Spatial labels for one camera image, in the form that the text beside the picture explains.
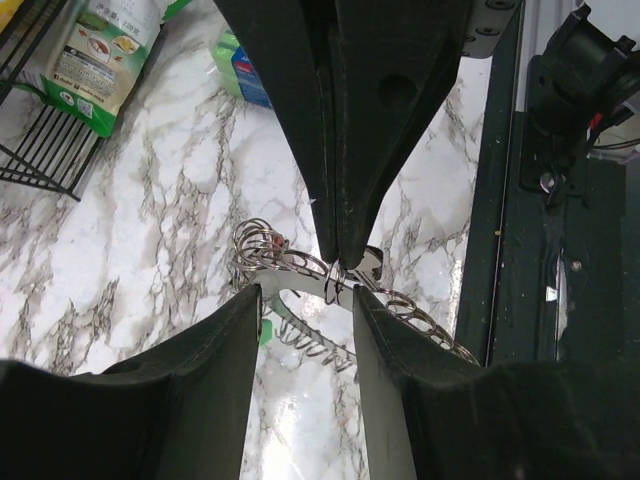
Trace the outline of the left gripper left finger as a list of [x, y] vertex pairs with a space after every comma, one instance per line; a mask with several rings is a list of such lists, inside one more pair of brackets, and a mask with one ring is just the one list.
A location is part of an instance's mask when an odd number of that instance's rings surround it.
[[1, 364], [5, 479], [236, 479], [261, 290], [100, 374]]

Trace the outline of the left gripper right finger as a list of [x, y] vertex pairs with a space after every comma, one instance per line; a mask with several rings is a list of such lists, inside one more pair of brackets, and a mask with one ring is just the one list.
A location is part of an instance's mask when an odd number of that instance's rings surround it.
[[357, 288], [354, 340], [374, 479], [635, 479], [639, 365], [473, 365]]

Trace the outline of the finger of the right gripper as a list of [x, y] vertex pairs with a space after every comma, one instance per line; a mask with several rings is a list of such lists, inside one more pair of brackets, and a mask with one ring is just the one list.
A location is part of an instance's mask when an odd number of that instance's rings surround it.
[[395, 176], [455, 82], [469, 1], [339, 1], [337, 256], [360, 263]]
[[332, 1], [218, 1], [257, 71], [311, 202], [321, 257], [338, 258], [335, 129], [328, 29]]

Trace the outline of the green key tag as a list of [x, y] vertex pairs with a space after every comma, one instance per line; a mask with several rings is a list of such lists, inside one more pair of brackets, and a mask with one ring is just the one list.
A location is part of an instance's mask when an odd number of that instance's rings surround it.
[[261, 347], [265, 346], [267, 343], [271, 341], [273, 338], [273, 324], [267, 319], [263, 318], [260, 325], [259, 331], [259, 345]]

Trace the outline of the round metal keyring disc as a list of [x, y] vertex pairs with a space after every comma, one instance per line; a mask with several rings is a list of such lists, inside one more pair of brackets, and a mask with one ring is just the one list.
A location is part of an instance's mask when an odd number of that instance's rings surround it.
[[348, 270], [337, 262], [325, 263], [310, 253], [291, 246], [286, 250], [275, 249], [275, 230], [266, 220], [251, 218], [239, 223], [231, 240], [234, 254], [230, 262], [232, 285], [239, 291], [254, 284], [262, 291], [265, 317], [273, 314], [280, 318], [275, 336], [283, 344], [300, 351], [304, 356], [316, 358], [337, 372], [356, 365], [356, 355], [344, 341], [330, 339], [322, 330], [313, 327], [307, 319], [298, 315], [286, 300], [295, 296], [302, 300], [314, 300], [321, 307], [336, 307], [346, 312], [353, 308], [353, 291], [362, 287], [381, 301], [392, 316], [409, 326], [420, 336], [427, 338], [457, 357], [478, 365], [478, 360], [432, 316], [423, 311], [410, 297], [381, 285], [378, 291], [346, 279]]

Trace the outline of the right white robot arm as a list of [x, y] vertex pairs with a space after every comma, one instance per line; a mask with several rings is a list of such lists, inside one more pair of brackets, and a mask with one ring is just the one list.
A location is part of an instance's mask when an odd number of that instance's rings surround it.
[[[490, 56], [515, 1], [221, 1], [305, 181], [321, 256], [356, 267], [391, 183], [454, 86]], [[639, 55], [570, 13], [534, 59], [546, 159], [639, 88]]]

